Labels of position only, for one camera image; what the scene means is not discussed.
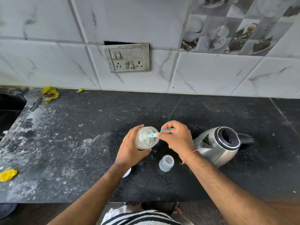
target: person's left hand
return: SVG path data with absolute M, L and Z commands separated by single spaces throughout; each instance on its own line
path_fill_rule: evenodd
M 138 125 L 127 133 L 124 137 L 123 142 L 115 159 L 115 164 L 124 165 L 126 169 L 133 167 L 143 158 L 149 155 L 151 149 L 146 149 L 139 151 L 135 145 L 135 140 L 137 138 L 137 132 L 144 127 L 144 125 Z

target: switch plate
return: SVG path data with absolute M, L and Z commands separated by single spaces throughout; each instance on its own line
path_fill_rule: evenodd
M 148 43 L 104 45 L 103 51 L 112 73 L 150 70 Z

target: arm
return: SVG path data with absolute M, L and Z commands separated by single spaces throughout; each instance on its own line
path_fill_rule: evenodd
M 137 132 L 144 125 L 131 129 L 123 139 L 115 163 L 86 193 L 59 214 L 48 225 L 94 225 L 98 221 L 112 192 L 123 175 L 140 160 L 149 155 L 151 149 L 139 151 L 135 146 Z
M 167 122 L 162 129 L 174 127 L 158 134 L 181 159 L 195 150 L 192 136 L 186 125 Z M 215 165 L 198 152 L 186 158 L 186 164 L 230 225 L 241 224 L 293 224 L 263 201 L 239 187 Z

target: kettle handle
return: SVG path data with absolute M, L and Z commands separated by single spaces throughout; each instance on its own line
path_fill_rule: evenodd
M 238 138 L 241 142 L 241 144 L 253 144 L 254 143 L 254 139 L 252 136 L 243 134 L 243 133 L 237 133 L 238 134 Z

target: bare foot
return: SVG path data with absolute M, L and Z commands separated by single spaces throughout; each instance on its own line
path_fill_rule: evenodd
M 175 202 L 172 212 L 177 212 L 177 213 L 183 215 L 184 211 L 183 211 L 182 205 L 179 202 Z
M 133 202 L 132 206 L 133 206 L 135 212 L 140 212 L 143 210 L 143 205 L 141 202 Z

